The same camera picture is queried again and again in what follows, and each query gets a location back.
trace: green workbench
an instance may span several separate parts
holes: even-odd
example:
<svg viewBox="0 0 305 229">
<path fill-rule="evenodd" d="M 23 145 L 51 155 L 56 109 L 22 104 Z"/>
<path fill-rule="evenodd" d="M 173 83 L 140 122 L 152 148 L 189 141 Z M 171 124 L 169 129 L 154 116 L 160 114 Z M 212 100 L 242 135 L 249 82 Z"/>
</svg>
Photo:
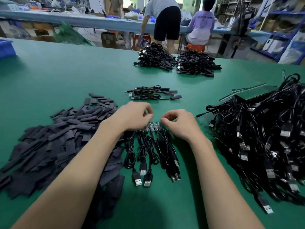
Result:
<svg viewBox="0 0 305 229">
<path fill-rule="evenodd" d="M 49 42 L 13 40 L 17 57 L 0 60 L 0 167 L 8 161 L 17 139 L 28 127 L 48 125 L 49 116 L 62 108 L 78 107 L 88 93 L 109 96 L 121 106 L 130 101 L 125 90 L 138 86 L 161 85 L 182 96 L 179 100 L 151 101 L 153 121 L 168 110 L 184 108 L 194 115 L 205 111 L 209 104 L 235 88 L 246 88 L 267 82 L 279 85 L 282 70 L 287 75 L 299 73 L 303 66 L 279 65 L 234 59 L 216 59 L 222 70 L 214 78 L 177 74 L 156 68 L 133 66 L 135 51 L 67 45 Z M 212 119 L 207 114 L 198 119 L 202 131 L 213 140 L 208 128 Z M 123 193 L 113 218 L 99 222 L 98 228 L 207 228 L 196 163 L 189 146 L 174 139 L 180 161 L 181 181 L 172 183 L 160 165 L 153 166 L 150 188 L 135 187 L 131 170 L 122 169 L 126 176 Z M 274 214 L 266 215 L 241 185 L 236 172 L 218 155 L 225 169 L 247 203 L 266 228 L 305 228 L 305 208 L 287 202 L 274 202 L 266 193 Z M 0 193 L 0 228 L 9 228 L 37 199 L 10 200 Z"/>
</svg>

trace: gray t-shirt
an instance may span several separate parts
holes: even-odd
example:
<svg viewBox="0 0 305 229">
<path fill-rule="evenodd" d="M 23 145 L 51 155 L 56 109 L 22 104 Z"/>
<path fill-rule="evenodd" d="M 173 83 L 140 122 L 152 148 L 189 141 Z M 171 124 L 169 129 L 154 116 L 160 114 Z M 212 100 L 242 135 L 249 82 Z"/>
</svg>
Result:
<svg viewBox="0 0 305 229">
<path fill-rule="evenodd" d="M 145 8 L 144 16 L 154 16 L 155 18 L 167 7 L 179 5 L 175 0 L 150 0 Z"/>
</svg>

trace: finger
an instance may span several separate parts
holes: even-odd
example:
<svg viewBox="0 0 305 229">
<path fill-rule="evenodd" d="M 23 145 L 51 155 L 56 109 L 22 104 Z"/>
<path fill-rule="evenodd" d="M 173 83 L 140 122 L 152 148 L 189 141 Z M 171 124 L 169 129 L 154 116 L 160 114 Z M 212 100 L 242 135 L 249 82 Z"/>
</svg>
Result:
<svg viewBox="0 0 305 229">
<path fill-rule="evenodd" d="M 165 113 L 162 118 L 167 118 L 169 120 L 174 120 L 178 117 L 179 110 L 171 110 Z"/>
<path fill-rule="evenodd" d="M 144 122 L 145 122 L 145 124 L 148 124 L 148 122 L 150 122 L 151 120 L 152 120 L 152 118 L 153 118 L 153 114 L 147 114 L 146 116 L 144 116 Z"/>
<path fill-rule="evenodd" d="M 145 107 L 145 109 L 148 111 L 148 114 L 153 114 L 153 108 L 152 106 L 150 105 L 150 103 L 145 103 L 145 102 L 142 102 L 143 106 Z"/>
<path fill-rule="evenodd" d="M 173 129 L 176 123 L 171 122 L 169 119 L 161 117 L 161 123 L 164 124 L 170 131 Z"/>
</svg>

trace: black shorts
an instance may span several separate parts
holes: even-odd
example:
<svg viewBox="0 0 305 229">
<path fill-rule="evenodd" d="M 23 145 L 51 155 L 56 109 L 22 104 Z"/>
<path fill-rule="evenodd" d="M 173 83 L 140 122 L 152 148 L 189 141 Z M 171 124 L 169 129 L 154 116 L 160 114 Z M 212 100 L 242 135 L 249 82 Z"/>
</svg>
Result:
<svg viewBox="0 0 305 229">
<path fill-rule="evenodd" d="M 154 40 L 164 41 L 165 36 L 170 40 L 179 38 L 181 11 L 177 6 L 170 6 L 161 11 L 156 19 Z"/>
</svg>

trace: red stool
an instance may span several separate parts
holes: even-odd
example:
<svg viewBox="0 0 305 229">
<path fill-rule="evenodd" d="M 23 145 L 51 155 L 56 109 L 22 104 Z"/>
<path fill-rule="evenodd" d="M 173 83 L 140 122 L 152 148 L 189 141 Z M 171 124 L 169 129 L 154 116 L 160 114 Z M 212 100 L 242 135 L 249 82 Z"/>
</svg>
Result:
<svg viewBox="0 0 305 229">
<path fill-rule="evenodd" d="M 191 43 L 188 43 L 186 51 L 188 51 L 188 49 L 189 50 L 195 50 L 199 53 L 204 53 L 204 50 L 206 49 L 206 46 L 205 45 L 193 45 Z"/>
<path fill-rule="evenodd" d="M 136 34 L 136 35 L 135 35 L 135 38 L 134 38 L 133 44 L 132 44 L 132 48 L 133 48 L 133 49 L 135 48 L 135 41 L 136 41 L 137 39 L 139 39 L 139 36 L 140 36 L 139 34 Z M 151 42 L 151 41 L 150 41 L 150 35 L 149 35 L 149 34 L 144 34 L 144 35 L 143 35 L 143 38 L 146 39 L 146 40 L 148 40 L 149 42 Z"/>
</svg>

